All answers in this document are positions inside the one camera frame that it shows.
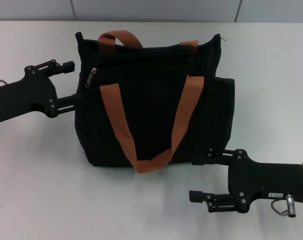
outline brown strap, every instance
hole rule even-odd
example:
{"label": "brown strap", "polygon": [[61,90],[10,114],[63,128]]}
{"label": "brown strap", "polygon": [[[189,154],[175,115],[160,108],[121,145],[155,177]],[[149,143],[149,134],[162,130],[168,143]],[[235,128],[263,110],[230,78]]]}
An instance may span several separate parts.
{"label": "brown strap", "polygon": [[180,43],[180,47],[188,47],[193,54],[197,54],[197,47],[198,47],[198,40],[194,40],[194,41],[182,41]]}
{"label": "brown strap", "polygon": [[171,148],[151,160],[137,160],[133,136],[128,127],[118,83],[100,86],[102,100],[120,146],[135,170],[149,173],[165,167],[186,134],[190,118],[204,87],[203,76],[187,76],[171,134]]}
{"label": "brown strap", "polygon": [[126,30],[109,31],[99,36],[99,52],[102,54],[115,54],[115,43],[118,39],[124,46],[142,49],[140,41],[131,32]]}

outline zipper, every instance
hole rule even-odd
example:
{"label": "zipper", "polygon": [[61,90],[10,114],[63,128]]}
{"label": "zipper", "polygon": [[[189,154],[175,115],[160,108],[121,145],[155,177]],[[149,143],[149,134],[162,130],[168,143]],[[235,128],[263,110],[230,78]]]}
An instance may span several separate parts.
{"label": "zipper", "polygon": [[90,87],[92,78],[93,78],[93,76],[96,74],[96,72],[97,72],[96,67],[93,67],[92,70],[91,70],[90,73],[89,73],[88,78],[87,78],[87,81],[86,81],[86,84],[85,84],[86,88],[89,88],[89,87]]}

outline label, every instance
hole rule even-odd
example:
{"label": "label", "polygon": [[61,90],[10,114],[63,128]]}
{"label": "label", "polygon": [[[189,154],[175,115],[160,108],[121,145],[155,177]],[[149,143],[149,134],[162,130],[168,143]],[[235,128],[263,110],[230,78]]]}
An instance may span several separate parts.
{"label": "label", "polygon": [[274,193],[274,192],[270,192],[268,194],[268,197],[269,198],[282,198],[284,194],[282,193]]}

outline table surface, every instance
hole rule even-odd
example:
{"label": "table surface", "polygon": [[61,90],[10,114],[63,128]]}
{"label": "table surface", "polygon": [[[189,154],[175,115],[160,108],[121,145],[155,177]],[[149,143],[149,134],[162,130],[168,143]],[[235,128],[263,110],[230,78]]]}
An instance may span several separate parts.
{"label": "table surface", "polygon": [[[81,66],[74,34],[97,39],[118,29],[144,47],[205,43],[220,33],[227,41],[216,75],[236,84],[227,149],[245,149],[258,162],[303,162],[303,24],[0,21],[0,78],[12,83],[28,65],[74,61],[75,72],[51,77],[58,97],[71,95]],[[208,213],[189,201],[189,190],[228,193],[227,167],[181,164],[148,174],[93,167],[73,112],[0,123],[0,240],[303,240],[302,203],[294,219],[265,199],[247,214]]]}

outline robotic arm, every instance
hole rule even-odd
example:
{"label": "robotic arm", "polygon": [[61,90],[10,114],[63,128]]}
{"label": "robotic arm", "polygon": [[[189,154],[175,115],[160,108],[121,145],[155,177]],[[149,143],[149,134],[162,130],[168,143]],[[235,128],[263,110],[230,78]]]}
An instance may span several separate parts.
{"label": "robotic arm", "polygon": [[[251,160],[243,149],[218,154],[211,148],[206,159],[197,159],[192,164],[228,166],[229,194],[189,191],[190,201],[206,202],[210,213],[237,211],[244,214],[253,201],[271,199],[276,213],[294,218],[295,202],[303,203],[303,163],[259,163]],[[286,200],[287,210],[279,212],[274,208],[274,202],[279,200]]]}
{"label": "robotic arm", "polygon": [[38,111],[49,118],[73,111],[73,96],[57,98],[56,89],[49,77],[75,70],[72,61],[60,65],[56,60],[37,66],[25,67],[22,80],[0,86],[0,123],[8,119]]}

